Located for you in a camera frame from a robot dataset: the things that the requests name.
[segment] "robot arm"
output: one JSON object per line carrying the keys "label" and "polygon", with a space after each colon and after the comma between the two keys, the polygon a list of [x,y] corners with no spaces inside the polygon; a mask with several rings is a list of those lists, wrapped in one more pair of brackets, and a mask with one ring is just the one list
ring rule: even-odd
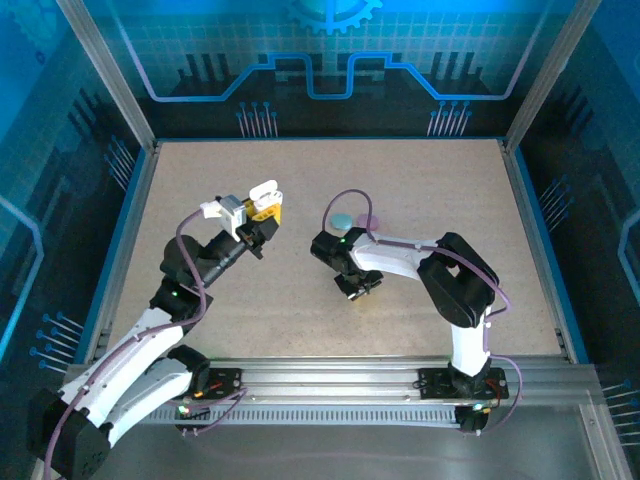
{"label": "robot arm", "polygon": [[455,233],[440,240],[406,240],[375,235],[352,228],[344,237],[323,231],[311,245],[311,254],[336,270],[334,279],[351,300],[368,294],[382,282],[382,272],[421,281],[438,312],[451,324],[452,375],[460,384],[477,383],[489,369],[489,353],[483,345],[484,318],[490,312],[493,290],[464,265],[429,248],[441,248],[464,257],[483,270],[496,284],[498,277],[478,254]]}
{"label": "robot arm", "polygon": [[[263,245],[280,224],[282,193],[277,188],[272,180],[252,189],[244,202],[229,195],[201,205],[204,217],[219,219],[223,227],[206,246],[182,236],[205,288],[246,251],[262,258]],[[60,418],[78,392],[86,391],[64,421],[53,451],[53,468],[68,480],[89,478],[122,435],[160,405],[206,390],[209,360],[204,355],[181,345],[159,358],[193,326],[178,322],[200,308],[195,279],[175,238],[165,247],[160,269],[165,273],[160,288],[127,335],[57,394],[43,389],[31,399],[28,449],[44,459]],[[207,308],[212,300],[206,296]],[[152,328],[156,333],[142,335]]]}

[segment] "yellow block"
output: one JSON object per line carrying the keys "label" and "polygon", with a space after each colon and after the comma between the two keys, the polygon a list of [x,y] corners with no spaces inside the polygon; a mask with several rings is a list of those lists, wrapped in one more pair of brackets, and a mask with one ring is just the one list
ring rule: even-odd
{"label": "yellow block", "polygon": [[247,217],[249,217],[254,222],[263,222],[269,217],[276,217],[276,222],[278,222],[278,225],[280,225],[280,220],[282,217],[282,205],[280,205],[279,203],[272,205],[271,207],[263,210],[260,213],[256,213],[252,200],[246,200],[244,202],[244,206],[247,209]]}

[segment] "pink object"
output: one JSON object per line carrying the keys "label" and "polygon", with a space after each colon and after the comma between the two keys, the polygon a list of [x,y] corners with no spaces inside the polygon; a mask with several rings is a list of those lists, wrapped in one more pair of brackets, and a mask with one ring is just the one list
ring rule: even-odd
{"label": "pink object", "polygon": [[[362,215],[358,215],[358,226],[360,228],[365,228],[367,226],[367,214],[363,213]],[[376,231],[380,226],[380,221],[378,217],[375,215],[371,215],[371,230]]]}

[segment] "particle board surface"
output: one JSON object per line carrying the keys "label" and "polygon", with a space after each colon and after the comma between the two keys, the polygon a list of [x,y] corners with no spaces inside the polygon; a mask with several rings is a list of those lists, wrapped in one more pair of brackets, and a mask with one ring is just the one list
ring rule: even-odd
{"label": "particle board surface", "polygon": [[[493,323],[493,353],[559,353],[495,140],[163,144],[111,345],[159,286],[163,248],[178,223],[216,195],[246,198],[271,178],[284,194],[282,226],[263,260],[244,255],[210,287],[214,302],[185,343],[211,357],[450,354],[449,324],[420,282],[386,274],[372,295],[350,302],[335,273],[309,254],[327,203],[360,188],[373,199],[379,233],[438,239],[457,232],[496,271],[514,309]],[[332,212],[355,218],[366,202],[347,196]],[[185,233],[206,244],[218,231],[215,221],[196,220]]]}

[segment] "light blue object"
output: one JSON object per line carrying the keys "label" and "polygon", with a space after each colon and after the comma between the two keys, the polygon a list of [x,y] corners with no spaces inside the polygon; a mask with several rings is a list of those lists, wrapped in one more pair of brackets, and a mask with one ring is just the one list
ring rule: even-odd
{"label": "light blue object", "polygon": [[331,215],[331,226],[336,230],[349,230],[353,226],[353,219],[346,213],[334,213]]}

